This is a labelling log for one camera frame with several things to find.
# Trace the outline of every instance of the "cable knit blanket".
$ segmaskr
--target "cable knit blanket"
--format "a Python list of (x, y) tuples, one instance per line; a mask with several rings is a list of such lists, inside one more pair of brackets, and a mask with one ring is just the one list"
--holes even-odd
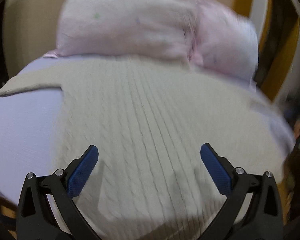
[(200, 160), (203, 143), (235, 167), (282, 177), (283, 157), (252, 95), (213, 76), (179, 63), (95, 58), (18, 75), (0, 96), (51, 87), (64, 92), (51, 172), (98, 147), (74, 201), (103, 239), (202, 234), (225, 201)]

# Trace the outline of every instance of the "bolt head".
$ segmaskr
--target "bolt head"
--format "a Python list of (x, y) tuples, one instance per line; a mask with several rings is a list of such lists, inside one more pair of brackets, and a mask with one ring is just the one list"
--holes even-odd
[(269, 178), (272, 178), (273, 177), (273, 174), (271, 171), (266, 171), (266, 175), (269, 177)]
[(33, 174), (32, 172), (28, 173), (28, 174), (27, 174), (27, 179), (32, 179), (33, 175), (34, 175), (34, 174)]
[(63, 169), (57, 169), (56, 172), (55, 172), (55, 174), (57, 176), (61, 176), (63, 174)]
[(244, 169), (241, 167), (237, 167), (237, 168), (235, 168), (235, 172), (238, 174), (244, 174)]

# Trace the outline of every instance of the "pink pillow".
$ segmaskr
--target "pink pillow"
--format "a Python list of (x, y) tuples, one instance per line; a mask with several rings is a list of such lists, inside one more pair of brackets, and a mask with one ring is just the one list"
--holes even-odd
[(252, 22), (215, 0), (197, 0), (198, 26), (190, 62), (250, 81), (258, 65), (258, 39)]
[(55, 53), (189, 62), (197, 12), (195, 0), (66, 0)]

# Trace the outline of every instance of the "beige wall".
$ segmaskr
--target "beige wall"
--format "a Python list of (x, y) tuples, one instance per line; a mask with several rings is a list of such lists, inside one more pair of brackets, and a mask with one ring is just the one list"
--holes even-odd
[[(3, 49), (10, 77), (49, 50), (55, 49), (58, 15), (64, 0), (7, 0)], [(218, 0), (227, 6), (232, 0)]]

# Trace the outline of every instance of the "blue gripper pad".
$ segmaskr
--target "blue gripper pad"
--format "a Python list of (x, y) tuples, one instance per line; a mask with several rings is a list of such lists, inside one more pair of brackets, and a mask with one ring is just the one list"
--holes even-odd
[(79, 196), (99, 158), (98, 148), (92, 146), (86, 156), (68, 179), (67, 195), (69, 198)]
[(229, 196), (232, 191), (231, 178), (212, 151), (213, 149), (211, 150), (207, 144), (202, 145), (200, 150), (201, 160), (220, 194)]

